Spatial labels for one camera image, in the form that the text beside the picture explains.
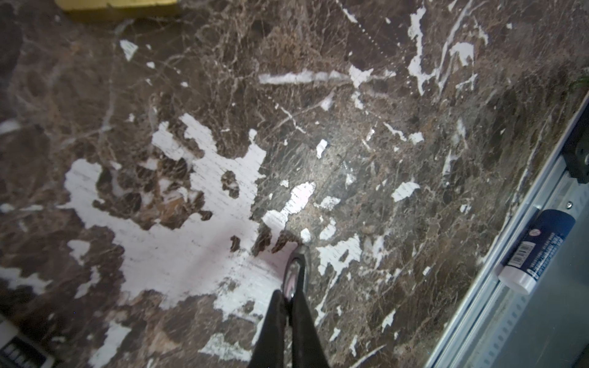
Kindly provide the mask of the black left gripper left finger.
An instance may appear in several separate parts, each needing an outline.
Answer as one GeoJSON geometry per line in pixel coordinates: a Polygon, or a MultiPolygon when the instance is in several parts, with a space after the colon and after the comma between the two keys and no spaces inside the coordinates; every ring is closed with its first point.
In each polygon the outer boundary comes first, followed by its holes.
{"type": "Polygon", "coordinates": [[[275,290],[248,368],[283,368],[286,321],[284,294],[275,290]]]}

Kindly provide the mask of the brass padlock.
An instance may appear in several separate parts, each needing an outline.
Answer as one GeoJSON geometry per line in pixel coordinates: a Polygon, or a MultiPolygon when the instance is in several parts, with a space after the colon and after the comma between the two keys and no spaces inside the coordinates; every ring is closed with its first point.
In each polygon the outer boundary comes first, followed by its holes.
{"type": "Polygon", "coordinates": [[[168,17],[181,10],[175,0],[55,0],[55,4],[71,19],[84,22],[168,17]]]}

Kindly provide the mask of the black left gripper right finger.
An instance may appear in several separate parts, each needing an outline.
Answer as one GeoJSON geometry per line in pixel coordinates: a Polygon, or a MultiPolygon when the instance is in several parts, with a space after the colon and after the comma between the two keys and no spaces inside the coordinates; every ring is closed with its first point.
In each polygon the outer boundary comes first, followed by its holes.
{"type": "Polygon", "coordinates": [[[306,295],[298,291],[288,310],[293,339],[293,367],[329,367],[306,295]]]}

